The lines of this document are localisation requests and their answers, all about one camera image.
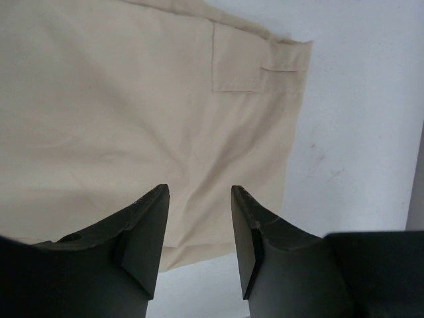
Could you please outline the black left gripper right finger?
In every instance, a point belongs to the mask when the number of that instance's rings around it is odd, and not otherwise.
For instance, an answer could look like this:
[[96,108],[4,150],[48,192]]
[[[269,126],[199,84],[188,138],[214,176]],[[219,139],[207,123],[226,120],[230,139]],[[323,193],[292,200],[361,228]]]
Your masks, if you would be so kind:
[[421,231],[317,237],[231,189],[243,299],[251,317],[422,317]]

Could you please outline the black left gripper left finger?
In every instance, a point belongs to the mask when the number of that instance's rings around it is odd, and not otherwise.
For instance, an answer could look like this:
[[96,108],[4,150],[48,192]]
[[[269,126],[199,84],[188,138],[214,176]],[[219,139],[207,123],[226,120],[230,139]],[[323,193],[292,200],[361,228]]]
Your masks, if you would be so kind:
[[161,184],[57,242],[1,238],[2,317],[144,317],[170,204]]

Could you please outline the beige trousers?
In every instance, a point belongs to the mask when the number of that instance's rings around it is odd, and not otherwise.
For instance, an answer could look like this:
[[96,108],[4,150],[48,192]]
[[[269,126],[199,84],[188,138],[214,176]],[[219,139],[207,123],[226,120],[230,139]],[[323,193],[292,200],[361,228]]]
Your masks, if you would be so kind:
[[311,51],[204,1],[2,1],[1,234],[58,240],[166,184],[160,269],[232,253],[232,186],[282,207]]

